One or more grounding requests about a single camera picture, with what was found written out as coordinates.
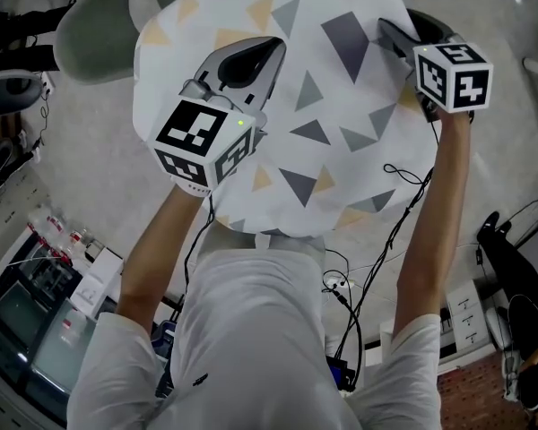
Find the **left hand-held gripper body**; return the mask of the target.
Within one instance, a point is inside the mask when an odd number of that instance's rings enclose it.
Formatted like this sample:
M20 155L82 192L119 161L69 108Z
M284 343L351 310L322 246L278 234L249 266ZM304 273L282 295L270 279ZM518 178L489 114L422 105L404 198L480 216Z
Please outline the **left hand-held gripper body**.
M265 113L189 80L153 125L153 156L181 190L210 195L254 151Z

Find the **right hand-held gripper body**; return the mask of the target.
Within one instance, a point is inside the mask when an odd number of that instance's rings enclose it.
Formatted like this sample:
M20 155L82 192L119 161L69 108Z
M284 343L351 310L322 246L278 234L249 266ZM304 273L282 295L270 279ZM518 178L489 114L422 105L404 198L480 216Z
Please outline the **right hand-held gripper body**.
M449 114L472 114L489 107L493 64L477 45L413 41L403 53L412 68L406 82L429 123L438 120L439 108Z

